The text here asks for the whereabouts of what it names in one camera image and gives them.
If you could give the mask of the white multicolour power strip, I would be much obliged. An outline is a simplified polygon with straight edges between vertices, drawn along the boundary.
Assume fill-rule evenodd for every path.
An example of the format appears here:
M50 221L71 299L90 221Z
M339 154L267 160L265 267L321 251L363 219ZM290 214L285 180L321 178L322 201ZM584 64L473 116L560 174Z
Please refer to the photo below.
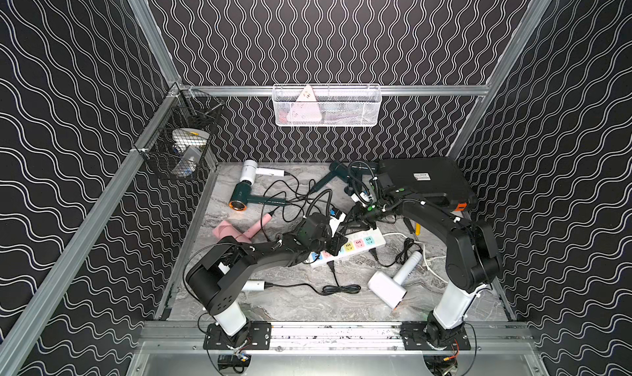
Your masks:
M331 261L348 259L385 244L386 240L380 229L360 231L347 236L347 243L340 248L337 255L329 254L327 251L322 251L320 254L312 253L305 263L311 267L318 267Z

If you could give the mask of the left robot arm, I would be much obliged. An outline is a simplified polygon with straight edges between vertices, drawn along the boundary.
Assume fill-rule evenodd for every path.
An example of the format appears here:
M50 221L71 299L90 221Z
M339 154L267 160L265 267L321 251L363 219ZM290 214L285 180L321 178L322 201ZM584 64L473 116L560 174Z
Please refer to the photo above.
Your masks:
M345 243L347 237L332 229L329 216L312 213L274 241L248 244L232 236L221 239L184 274L184 284L225 335L242 340L249 322L237 298L255 272L294 267L312 254L337 255Z

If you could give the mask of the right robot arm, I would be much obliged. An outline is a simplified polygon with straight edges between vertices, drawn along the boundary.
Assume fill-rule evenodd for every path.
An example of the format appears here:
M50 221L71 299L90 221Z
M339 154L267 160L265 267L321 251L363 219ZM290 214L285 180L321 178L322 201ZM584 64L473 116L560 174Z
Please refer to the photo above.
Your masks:
M462 328L472 302L501 270L491 225L456 216L422 194L396 185L388 175L372 177L370 186L375 201L359 211L357 221L373 226L382 217L401 216L419 224L444 243L449 280L440 302L429 313L426 326L437 333Z

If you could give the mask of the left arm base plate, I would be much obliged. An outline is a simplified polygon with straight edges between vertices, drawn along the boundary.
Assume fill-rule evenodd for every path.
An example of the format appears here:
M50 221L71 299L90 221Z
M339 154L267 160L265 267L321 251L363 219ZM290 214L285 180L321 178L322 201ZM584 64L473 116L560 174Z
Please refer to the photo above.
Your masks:
M247 321L235 335L229 336L219 324L210 324L205 332L203 348L209 351L266 351L270 348L272 324Z

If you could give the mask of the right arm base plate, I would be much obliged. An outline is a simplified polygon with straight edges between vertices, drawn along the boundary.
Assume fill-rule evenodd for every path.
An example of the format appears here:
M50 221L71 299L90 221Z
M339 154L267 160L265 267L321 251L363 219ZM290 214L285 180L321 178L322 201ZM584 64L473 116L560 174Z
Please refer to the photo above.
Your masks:
M402 322L399 335L406 351L470 351L465 325L444 329L436 322Z

